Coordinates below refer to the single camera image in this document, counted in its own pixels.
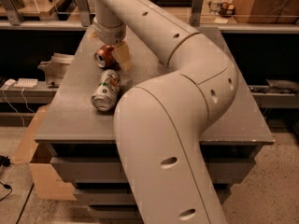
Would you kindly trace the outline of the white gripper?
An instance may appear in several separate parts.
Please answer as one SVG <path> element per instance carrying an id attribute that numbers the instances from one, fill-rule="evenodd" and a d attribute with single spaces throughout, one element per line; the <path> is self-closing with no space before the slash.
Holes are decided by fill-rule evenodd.
<path id="1" fill-rule="evenodd" d="M 113 58 L 124 72 L 129 72 L 132 68 L 129 47 L 125 41 L 122 41 L 126 36 L 126 25 L 122 23 L 116 27 L 107 27 L 97 19 L 93 19 L 93 25 L 94 29 L 90 37 L 98 37 L 105 45 L 115 45 L 112 51 Z"/>

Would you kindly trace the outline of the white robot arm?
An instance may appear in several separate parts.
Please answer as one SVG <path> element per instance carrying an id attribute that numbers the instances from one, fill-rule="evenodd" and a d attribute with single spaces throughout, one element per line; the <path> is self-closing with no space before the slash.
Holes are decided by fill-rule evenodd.
<path id="1" fill-rule="evenodd" d="M 228 51 L 149 0 L 96 0 L 101 40 L 129 27 L 170 68 L 120 98 L 114 134 L 144 224 L 227 224 L 199 147 L 233 102 Z"/>

